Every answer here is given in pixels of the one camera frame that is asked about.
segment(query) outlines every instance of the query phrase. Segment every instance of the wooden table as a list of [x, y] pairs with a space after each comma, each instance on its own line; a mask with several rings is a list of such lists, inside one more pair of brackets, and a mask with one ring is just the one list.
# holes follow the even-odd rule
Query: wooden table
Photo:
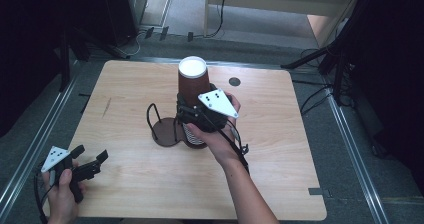
[[[290, 74], [283, 70], [209, 66], [210, 82], [241, 103], [237, 127], [251, 177], [279, 220], [323, 220], [319, 183]], [[237, 77], [241, 85], [229, 84]], [[236, 219], [224, 172], [208, 148], [152, 139], [146, 110], [176, 114], [178, 65], [109, 61], [105, 64], [69, 149], [85, 146], [87, 163], [107, 149], [80, 216]], [[156, 122], [154, 111], [152, 123]]]

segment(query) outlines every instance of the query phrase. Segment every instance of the black cable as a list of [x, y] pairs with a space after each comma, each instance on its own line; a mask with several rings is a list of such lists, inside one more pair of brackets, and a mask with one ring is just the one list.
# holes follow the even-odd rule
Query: black cable
[[319, 100], [318, 102], [316, 102], [314, 105], [312, 105], [310, 108], [306, 109], [305, 111], [301, 112], [302, 116], [304, 116], [306, 113], [308, 113], [310, 110], [314, 109], [315, 107], [321, 105], [322, 103], [324, 103], [324, 101], [331, 96], [332, 93], [327, 94], [325, 97], [323, 97], [321, 100]]
[[42, 163], [40, 163], [38, 165], [37, 169], [35, 170], [35, 174], [34, 174], [34, 194], [35, 194], [35, 202], [37, 204], [38, 212], [40, 213], [39, 218], [41, 220], [41, 223], [47, 224], [48, 220], [47, 220], [46, 214], [44, 214], [44, 211], [43, 211], [43, 203], [44, 203], [45, 197], [47, 196], [47, 193], [49, 193], [49, 191], [52, 189], [53, 186], [51, 186], [50, 189], [48, 191], [46, 191], [43, 198], [41, 198], [41, 200], [40, 200], [40, 195], [38, 193], [38, 174], [40, 172], [41, 166], [42, 166]]
[[343, 67], [343, 76], [342, 76], [342, 85], [340, 90], [340, 97], [346, 97], [349, 98], [351, 101], [349, 104], [344, 103], [341, 98], [339, 98], [339, 105], [340, 106], [346, 106], [346, 107], [353, 107], [354, 104], [352, 103], [352, 82], [350, 81], [350, 73], [352, 69], [349, 65], [345, 65]]
[[[323, 84], [323, 83], [318, 83], [318, 82], [308, 82], [308, 81], [299, 81], [299, 80], [292, 80], [292, 82], [293, 83], [299, 83], [299, 84], [309, 84], [309, 85], [316, 85], [316, 86], [322, 86], [322, 85], [324, 85], [324, 88], [326, 88], [326, 87], [333, 87], [333, 84]], [[340, 95], [341, 96], [348, 96], [348, 97], [350, 97], [350, 91], [351, 91], [351, 86], [350, 86], [350, 83], [349, 84], [343, 84], [344, 85], [344, 87], [346, 87], [345, 89], [342, 89], [342, 90], [340, 90]], [[305, 101], [305, 103], [303, 104], [303, 106], [302, 106], [302, 108], [301, 108], [301, 114], [302, 114], [302, 116], [303, 115], [305, 115], [307, 112], [309, 112], [312, 108], [309, 108], [309, 109], [307, 109], [307, 111], [305, 111], [305, 112], [302, 112], [302, 110], [303, 110], [303, 108], [304, 108], [304, 105], [306, 104], [306, 102], [307, 101], [309, 101], [309, 99], [311, 98], [311, 97], [309, 97], [306, 101]], [[342, 105], [342, 106], [346, 106], [346, 107], [349, 107], [349, 106], [352, 106], [351, 104], [345, 104], [345, 103], [343, 103], [341, 100], [339, 100], [339, 102], [340, 102], [340, 104]]]
[[305, 108], [305, 106], [306, 106], [306, 103], [308, 103], [308, 101], [309, 100], [311, 100], [311, 98], [312, 97], [314, 97], [315, 95], [317, 95], [318, 93], [320, 93], [322, 90], [325, 90], [325, 89], [327, 89], [327, 88], [329, 88], [329, 86], [328, 85], [326, 85], [326, 86], [324, 86], [324, 87], [321, 87], [318, 91], [316, 91], [316, 92], [314, 92], [311, 96], [309, 96], [307, 99], [306, 99], [306, 101], [303, 103], [303, 105], [302, 105], [302, 107], [300, 108], [300, 113], [301, 113], [301, 115], [303, 116], [303, 115], [305, 115], [307, 112], [309, 112], [310, 110], [312, 110], [313, 108], [315, 108], [315, 107], [317, 107], [318, 105], [316, 105], [316, 103], [312, 106], [312, 108], [308, 108], [307, 109], [307, 111], [303, 111], [303, 108]]
[[[303, 54], [304, 54], [305, 52], [307, 52], [307, 51], [317, 51], [317, 50], [318, 50], [317, 48], [309, 48], [309, 49], [305, 49], [305, 50], [303, 50], [303, 51], [300, 53], [300, 58], [303, 58]], [[306, 65], [308, 65], [308, 66], [310, 66], [310, 67], [316, 67], [316, 68], [318, 68], [318, 67], [319, 67], [319, 61], [318, 61], [318, 58], [315, 58], [315, 60], [317, 61], [317, 66], [312, 65], [312, 64], [309, 64], [309, 62], [307, 62], [307, 63], [306, 63]]]
[[236, 125], [234, 125], [234, 123], [232, 123], [230, 120], [228, 120], [228, 123], [230, 123], [230, 128], [233, 128], [234, 129], [234, 131], [236, 132], [236, 134], [237, 134], [237, 137], [234, 137], [236, 140], [237, 140], [237, 142], [239, 143], [239, 148], [240, 148], [240, 150], [242, 149], [242, 145], [241, 145], [241, 136], [240, 136], [240, 134], [239, 134], [239, 132], [238, 132], [238, 130], [237, 130], [237, 128], [236, 128]]
[[222, 3], [221, 3], [221, 15], [220, 15], [220, 19], [221, 20], [220, 20], [218, 29], [214, 33], [209, 34], [209, 35], [206, 35], [206, 36], [196, 35], [196, 36], [193, 36], [193, 37], [196, 37], [196, 38], [197, 37], [202, 37], [202, 38], [212, 38], [212, 37], [215, 37], [216, 34], [218, 34], [218, 32], [221, 30], [222, 23], [224, 23], [224, 6], [225, 6], [225, 0], [222, 0]]

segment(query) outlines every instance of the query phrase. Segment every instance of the finger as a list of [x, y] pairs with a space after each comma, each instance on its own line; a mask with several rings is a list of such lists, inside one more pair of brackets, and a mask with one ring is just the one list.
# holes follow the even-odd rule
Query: finger
[[86, 185], [84, 185], [84, 183], [82, 183], [82, 182], [78, 182], [78, 187], [79, 187], [79, 189], [81, 190], [81, 193], [82, 193], [82, 194], [85, 194], [85, 193], [87, 192], [87, 186], [86, 186]]
[[50, 172], [42, 172], [41, 176], [44, 182], [44, 189], [48, 190], [50, 188]]
[[[238, 112], [239, 112], [239, 110], [240, 110], [240, 107], [241, 107], [240, 102], [239, 102], [239, 101], [237, 100], [237, 98], [236, 98], [234, 95], [232, 95], [231, 93], [229, 93], [229, 92], [225, 92], [225, 94], [226, 94], [226, 95], [231, 96], [231, 104], [233, 105], [234, 109], [235, 109], [235, 110], [236, 110], [236, 112], [238, 113]], [[231, 123], [233, 123], [234, 125], [236, 124], [236, 119], [235, 119], [234, 117], [229, 116], [229, 117], [228, 117], [228, 120], [229, 120]]]
[[188, 123], [187, 128], [191, 132], [191, 134], [193, 134], [196, 138], [202, 141], [205, 141], [202, 139], [205, 133], [202, 130], [200, 130], [196, 125], [194, 125], [193, 123]]
[[69, 189], [69, 183], [72, 181], [72, 171], [71, 169], [65, 169], [60, 175], [59, 179], [59, 189], [62, 187], [67, 187]]
[[240, 110], [240, 107], [241, 107], [240, 102], [237, 100], [237, 98], [233, 94], [226, 92], [226, 91], [224, 91], [224, 93], [227, 96], [231, 96], [231, 104], [233, 105], [234, 109], [236, 109], [236, 111], [238, 112]]
[[72, 165], [73, 165], [74, 167], [78, 167], [78, 166], [79, 166], [79, 163], [78, 163], [78, 161], [77, 161], [77, 160], [72, 159]]

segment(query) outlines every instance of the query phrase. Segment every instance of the circular stain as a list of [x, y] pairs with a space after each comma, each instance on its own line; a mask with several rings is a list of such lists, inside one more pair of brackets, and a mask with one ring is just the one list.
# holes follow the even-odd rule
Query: circular stain
[[230, 80], [228, 81], [230, 83], [231, 86], [240, 86], [240, 79], [238, 79], [237, 77], [231, 77]]

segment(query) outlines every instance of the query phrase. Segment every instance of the black cord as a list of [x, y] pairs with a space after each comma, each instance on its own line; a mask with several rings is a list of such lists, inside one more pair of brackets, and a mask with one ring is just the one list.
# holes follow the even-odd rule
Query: black cord
[[[316, 49], [316, 48], [309, 48], [309, 49], [305, 49], [305, 50], [303, 50], [301, 53], [300, 53], [300, 58], [303, 58], [303, 54], [305, 53], [305, 52], [307, 52], [307, 51], [317, 51], [318, 49]], [[310, 66], [310, 67], [316, 67], [316, 68], [318, 68], [319, 67], [319, 61], [318, 61], [318, 58], [315, 58], [315, 60], [317, 61], [317, 66], [315, 66], [315, 65], [312, 65], [312, 64], [309, 64], [309, 62], [307, 62], [306, 63], [306, 65], [308, 65], [308, 66]]]
[[318, 102], [316, 102], [314, 105], [312, 105], [310, 108], [306, 109], [305, 111], [303, 111], [301, 114], [302, 116], [304, 116], [306, 113], [308, 113], [310, 110], [314, 109], [315, 107], [321, 105], [322, 103], [324, 103], [324, 101], [331, 96], [332, 93], [327, 94], [325, 97], [323, 97], [321, 100], [319, 100]]
[[312, 110], [313, 108], [317, 107], [318, 105], [322, 104], [325, 99], [330, 96], [331, 94], [326, 95], [323, 99], [321, 99], [319, 102], [315, 103], [314, 105], [312, 105], [312, 107], [308, 108], [306, 111], [303, 111], [303, 109], [306, 106], [306, 103], [309, 102], [309, 100], [311, 100], [312, 97], [314, 97], [315, 95], [317, 95], [318, 93], [320, 93], [322, 90], [325, 90], [327, 88], [331, 87], [331, 84], [325, 85], [323, 87], [321, 87], [318, 91], [314, 92], [311, 96], [309, 96], [306, 101], [303, 103], [302, 107], [300, 108], [300, 113], [301, 115], [305, 115], [306, 113], [308, 113], [310, 110]]
[[354, 103], [352, 102], [352, 82], [350, 80], [350, 73], [352, 72], [352, 69], [349, 65], [345, 65], [343, 67], [343, 76], [342, 76], [342, 84], [341, 84], [341, 90], [340, 90], [340, 97], [345, 97], [350, 99], [348, 101], [348, 104], [344, 103], [341, 98], [338, 100], [338, 104], [340, 106], [345, 107], [354, 107]]
[[244, 152], [244, 150], [243, 150], [243, 146], [242, 146], [242, 142], [241, 142], [241, 136], [240, 136], [240, 133], [238, 132], [238, 130], [236, 128], [236, 125], [234, 125], [234, 123], [232, 123], [230, 120], [228, 120], [228, 123], [230, 123], [229, 124], [230, 128], [232, 128], [236, 132], [237, 137], [235, 137], [235, 139], [239, 143], [239, 149], [242, 150], [243, 155], [246, 154], [246, 152]]
[[41, 198], [40, 200], [40, 195], [38, 193], [38, 174], [40, 173], [40, 167], [42, 166], [43, 163], [40, 163], [37, 167], [37, 169], [35, 170], [35, 174], [34, 174], [34, 194], [35, 194], [35, 202], [37, 204], [37, 208], [38, 208], [38, 212], [40, 213], [40, 220], [41, 223], [43, 224], [47, 224], [48, 220], [46, 217], [46, 214], [43, 211], [43, 203], [45, 201], [45, 197], [47, 196], [47, 194], [49, 193], [49, 191], [53, 188], [53, 186], [51, 186], [49, 188], [49, 190], [46, 191], [46, 193], [43, 195], [43, 198]]
[[195, 36], [193, 36], [193, 37], [202, 37], [202, 38], [212, 38], [212, 37], [215, 37], [216, 36], [216, 34], [218, 34], [218, 32], [221, 30], [221, 28], [222, 28], [222, 23], [224, 23], [224, 6], [225, 6], [225, 0], [222, 0], [222, 3], [221, 3], [221, 15], [220, 15], [220, 23], [219, 23], [219, 27], [218, 27], [218, 29], [214, 32], [214, 33], [212, 33], [212, 34], [209, 34], [209, 35], [206, 35], [206, 36], [203, 36], [203, 35], [195, 35]]

